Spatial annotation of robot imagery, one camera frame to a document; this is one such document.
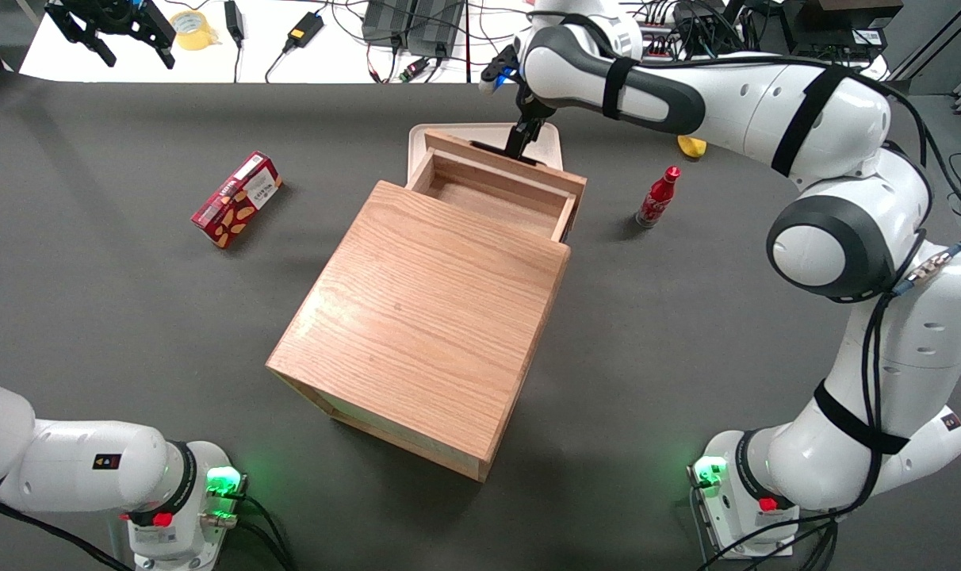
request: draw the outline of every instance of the coca-cola bottle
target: coca-cola bottle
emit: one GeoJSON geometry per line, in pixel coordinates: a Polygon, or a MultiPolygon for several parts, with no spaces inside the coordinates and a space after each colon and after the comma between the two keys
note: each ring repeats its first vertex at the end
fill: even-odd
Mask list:
{"type": "Polygon", "coordinates": [[[636,213],[636,221],[641,227],[653,228],[657,224],[663,216],[664,209],[674,198],[674,181],[680,176],[681,169],[672,166],[659,181],[653,183],[650,192],[646,195],[646,200],[643,200],[643,206],[640,206],[636,213]]]}

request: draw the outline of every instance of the yellow tape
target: yellow tape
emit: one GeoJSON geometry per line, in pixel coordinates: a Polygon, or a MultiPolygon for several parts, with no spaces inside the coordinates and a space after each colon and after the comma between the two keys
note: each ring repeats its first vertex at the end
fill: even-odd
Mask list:
{"type": "Polygon", "coordinates": [[[205,15],[194,10],[186,10],[170,18],[170,25],[177,33],[177,44],[186,50],[201,50],[219,40],[216,30],[209,26],[205,15]]]}

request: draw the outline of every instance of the gray tabletop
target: gray tabletop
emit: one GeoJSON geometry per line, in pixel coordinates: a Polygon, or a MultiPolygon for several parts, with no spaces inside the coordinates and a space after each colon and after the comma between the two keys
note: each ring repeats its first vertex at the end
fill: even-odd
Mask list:
{"type": "MultiPolygon", "coordinates": [[[[222,445],[304,570],[694,570],[684,466],[717,431],[797,415],[849,311],[771,271],[764,237],[795,191],[759,163],[720,148],[689,163],[670,136],[554,117],[567,169],[589,186],[487,484],[329,420],[263,368],[375,182],[405,182],[408,130],[512,121],[511,95],[6,76],[0,384],[40,418],[222,445]],[[253,149],[287,186],[222,252],[188,217],[253,149]],[[672,163],[684,169],[676,199],[655,230],[633,232],[672,163]]],[[[938,202],[930,238],[955,240],[938,202]]],[[[951,404],[961,415],[961,380],[951,404]]],[[[109,545],[109,516],[45,518],[109,545]]],[[[237,532],[221,561],[274,568],[237,532]]],[[[961,458],[850,517],[833,564],[953,567],[961,458]]],[[[99,568],[0,517],[0,570],[99,568]]]]}

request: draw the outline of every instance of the wooden cabinet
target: wooden cabinet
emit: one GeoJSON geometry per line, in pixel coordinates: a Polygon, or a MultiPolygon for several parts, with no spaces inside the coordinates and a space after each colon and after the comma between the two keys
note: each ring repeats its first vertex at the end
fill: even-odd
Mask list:
{"type": "Polygon", "coordinates": [[[376,185],[266,366],[332,418],[484,481],[586,181],[427,139],[409,188],[376,185]]]}

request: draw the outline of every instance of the cracker box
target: cracker box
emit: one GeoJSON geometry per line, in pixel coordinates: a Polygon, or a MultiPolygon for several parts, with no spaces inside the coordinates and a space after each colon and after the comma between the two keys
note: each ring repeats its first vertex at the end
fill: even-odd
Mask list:
{"type": "Polygon", "coordinates": [[[273,198],[281,182],[273,160],[259,151],[252,152],[191,216],[191,221],[217,246],[227,248],[273,198]]]}

